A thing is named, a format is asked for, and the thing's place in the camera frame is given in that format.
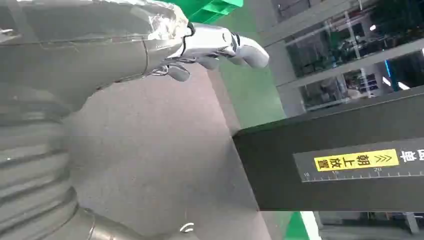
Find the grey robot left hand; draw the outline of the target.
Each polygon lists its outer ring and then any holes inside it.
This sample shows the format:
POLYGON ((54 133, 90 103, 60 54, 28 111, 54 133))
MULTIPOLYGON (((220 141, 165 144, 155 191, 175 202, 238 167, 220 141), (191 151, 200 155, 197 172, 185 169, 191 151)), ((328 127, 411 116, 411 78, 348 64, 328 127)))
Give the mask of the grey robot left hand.
POLYGON ((97 91, 145 76, 183 82, 184 63, 220 57, 253 68, 269 55, 227 28, 191 22, 157 0, 3 0, 0 3, 0 113, 82 108, 97 91))

